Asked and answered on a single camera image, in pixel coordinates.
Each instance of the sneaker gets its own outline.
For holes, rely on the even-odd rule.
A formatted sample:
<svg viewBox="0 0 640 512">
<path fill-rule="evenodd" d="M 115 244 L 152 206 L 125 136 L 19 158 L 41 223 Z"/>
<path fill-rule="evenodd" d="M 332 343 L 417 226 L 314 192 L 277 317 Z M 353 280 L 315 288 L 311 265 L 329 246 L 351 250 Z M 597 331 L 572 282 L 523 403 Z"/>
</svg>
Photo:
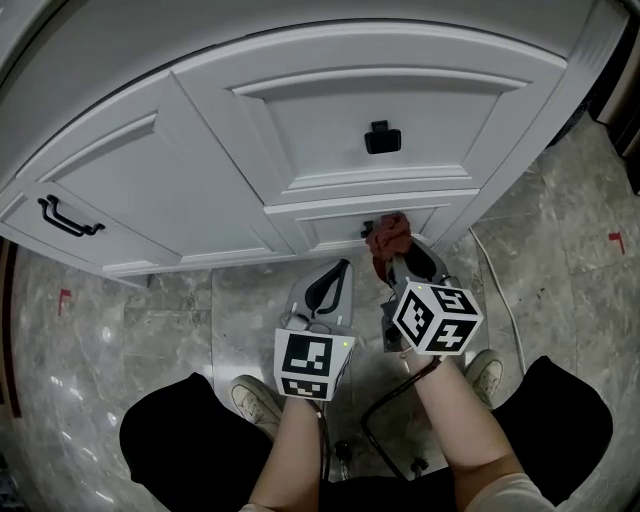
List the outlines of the sneaker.
<svg viewBox="0 0 640 512">
<path fill-rule="evenodd" d="M 278 433 L 282 409 L 276 404 L 267 385 L 250 375 L 240 375 L 231 381 L 229 389 L 231 401 L 240 416 L 273 441 Z"/>
<path fill-rule="evenodd" d="M 500 385 L 503 369 L 504 364 L 500 354 L 495 350 L 487 349 L 471 361 L 464 373 L 473 391 L 489 409 L 493 409 L 491 399 Z"/>
</svg>

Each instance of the cabinet door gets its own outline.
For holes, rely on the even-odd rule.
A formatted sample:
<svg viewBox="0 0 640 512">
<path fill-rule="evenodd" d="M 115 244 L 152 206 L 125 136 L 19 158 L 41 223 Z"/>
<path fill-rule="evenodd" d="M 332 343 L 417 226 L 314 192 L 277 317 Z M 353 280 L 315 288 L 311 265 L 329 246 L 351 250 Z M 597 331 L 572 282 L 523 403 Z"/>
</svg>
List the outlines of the cabinet door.
<svg viewBox="0 0 640 512">
<path fill-rule="evenodd" d="M 255 37 L 173 71 L 254 190 L 277 205 L 481 187 L 565 66 L 487 33 L 365 22 Z M 365 134 L 379 121 L 400 146 L 369 154 Z"/>
<path fill-rule="evenodd" d="M 46 212 L 43 212 L 38 202 L 51 196 L 57 199 L 57 213 L 69 221 L 80 226 L 102 224 L 103 227 L 94 234 L 82 234 L 66 221 L 56 221 L 50 203 Z M 140 237 L 53 184 L 33 184 L 23 191 L 10 186 L 2 194 L 0 208 L 2 236 L 56 259 L 60 259 L 57 250 L 95 265 L 95 270 L 105 273 L 120 266 L 149 268 L 173 262 L 171 252 Z"/>
<path fill-rule="evenodd" d="M 364 246 L 366 221 L 403 212 L 413 235 L 433 245 L 478 193 L 416 192 L 267 206 L 265 211 L 297 254 L 341 253 Z"/>
<path fill-rule="evenodd" d="M 170 251 L 178 266 L 291 253 L 169 73 L 91 111 L 34 159 L 20 179 L 55 183 Z"/>
</svg>

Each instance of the red cloth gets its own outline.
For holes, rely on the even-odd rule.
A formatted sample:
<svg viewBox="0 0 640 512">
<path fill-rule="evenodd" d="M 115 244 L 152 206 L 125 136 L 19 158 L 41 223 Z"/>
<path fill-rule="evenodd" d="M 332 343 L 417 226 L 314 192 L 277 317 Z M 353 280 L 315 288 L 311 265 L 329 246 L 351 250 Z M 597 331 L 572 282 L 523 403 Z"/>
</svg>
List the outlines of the red cloth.
<svg viewBox="0 0 640 512">
<path fill-rule="evenodd" d="M 404 213 L 383 215 L 380 225 L 365 240 L 373 254 L 373 268 L 387 282 L 386 262 L 395 254 L 406 254 L 412 244 L 411 225 Z"/>
</svg>

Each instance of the red tape mark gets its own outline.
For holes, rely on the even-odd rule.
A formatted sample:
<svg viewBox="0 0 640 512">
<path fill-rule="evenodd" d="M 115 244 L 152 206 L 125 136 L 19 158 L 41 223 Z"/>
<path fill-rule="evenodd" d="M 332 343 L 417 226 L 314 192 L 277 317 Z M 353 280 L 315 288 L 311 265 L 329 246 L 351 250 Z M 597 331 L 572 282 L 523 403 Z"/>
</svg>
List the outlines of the red tape mark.
<svg viewBox="0 0 640 512">
<path fill-rule="evenodd" d="M 64 288 L 60 288 L 60 299 L 58 300 L 58 316 L 62 313 L 62 299 L 65 297 L 71 298 L 71 292 L 69 290 L 65 290 Z"/>
<path fill-rule="evenodd" d="M 622 241 L 622 235 L 620 234 L 620 231 L 618 231 L 617 233 L 609 233 L 609 240 L 611 240 L 612 242 L 617 240 L 620 243 L 620 250 L 622 251 L 622 254 L 624 254 L 624 242 Z"/>
</svg>

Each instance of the marble floor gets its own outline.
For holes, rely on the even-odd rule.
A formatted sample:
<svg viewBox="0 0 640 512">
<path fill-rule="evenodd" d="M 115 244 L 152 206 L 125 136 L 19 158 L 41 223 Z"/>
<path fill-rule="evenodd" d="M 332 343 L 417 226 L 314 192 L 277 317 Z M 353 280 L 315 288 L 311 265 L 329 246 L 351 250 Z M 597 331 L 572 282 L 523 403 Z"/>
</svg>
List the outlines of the marble floor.
<svg viewBox="0 0 640 512">
<path fill-rule="evenodd" d="M 527 361 L 549 355 L 595 387 L 614 416 L 608 452 L 560 509 L 622 512 L 640 484 L 640 198 L 604 128 L 583 119 L 474 229 L 516 316 Z M 625 254 L 609 240 L 614 232 Z M 499 404 L 521 380 L 509 317 L 470 235 L 443 256 L 486 314 L 471 351 L 491 347 L 507 363 Z M 352 261 L 360 343 L 329 406 L 330 435 L 351 445 L 352 473 L 389 474 L 358 422 L 405 374 L 396 356 L 382 352 L 379 304 L 389 290 L 367 255 Z M 164 510 L 129 480 L 118 443 L 124 412 L 194 371 L 226 404 L 237 375 L 273 385 L 273 330 L 291 285 L 319 264 L 158 275 L 140 291 L 20 249 L 12 330 L 24 419 L 9 430 L 16 480 L 32 509 Z M 71 297 L 58 310 L 60 289 Z M 408 470 L 417 455 L 432 469 L 443 464 L 412 392 L 380 411 L 372 428 L 401 467 Z"/>
</svg>

